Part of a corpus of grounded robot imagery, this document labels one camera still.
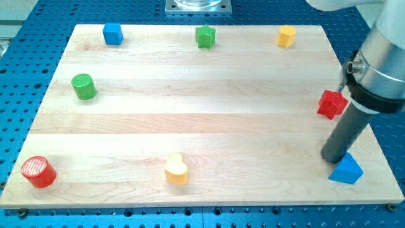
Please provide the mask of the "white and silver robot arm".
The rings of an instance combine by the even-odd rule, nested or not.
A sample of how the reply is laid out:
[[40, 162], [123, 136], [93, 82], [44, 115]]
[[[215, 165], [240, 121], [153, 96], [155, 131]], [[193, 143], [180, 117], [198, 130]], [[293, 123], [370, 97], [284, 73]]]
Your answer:
[[404, 0], [383, 2], [360, 49], [342, 67], [339, 90], [348, 87], [347, 111], [365, 115], [404, 109]]

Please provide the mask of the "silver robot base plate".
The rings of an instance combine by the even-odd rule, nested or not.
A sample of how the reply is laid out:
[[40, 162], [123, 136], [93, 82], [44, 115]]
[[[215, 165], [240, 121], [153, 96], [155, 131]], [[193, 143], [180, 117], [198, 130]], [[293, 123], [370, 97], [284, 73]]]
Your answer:
[[166, 0], [165, 12], [182, 13], [231, 13], [231, 0]]

